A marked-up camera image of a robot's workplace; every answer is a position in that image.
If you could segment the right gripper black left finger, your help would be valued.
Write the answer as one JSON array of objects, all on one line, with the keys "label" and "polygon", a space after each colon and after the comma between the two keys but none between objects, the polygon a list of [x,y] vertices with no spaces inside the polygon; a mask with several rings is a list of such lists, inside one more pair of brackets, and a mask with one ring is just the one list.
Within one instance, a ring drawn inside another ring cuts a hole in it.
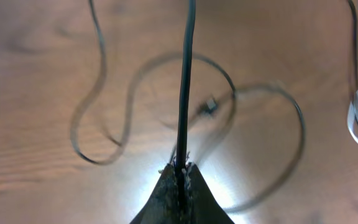
[{"label": "right gripper black left finger", "polygon": [[167,164],[149,199],[130,224],[179,223],[178,186],[174,167]]}]

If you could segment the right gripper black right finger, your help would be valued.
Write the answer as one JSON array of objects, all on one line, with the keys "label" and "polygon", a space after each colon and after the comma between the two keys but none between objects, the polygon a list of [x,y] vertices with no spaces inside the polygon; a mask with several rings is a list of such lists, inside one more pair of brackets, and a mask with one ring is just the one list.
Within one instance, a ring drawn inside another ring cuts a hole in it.
[{"label": "right gripper black right finger", "polygon": [[196,164],[188,164],[187,202],[193,224],[234,224],[219,206]]}]

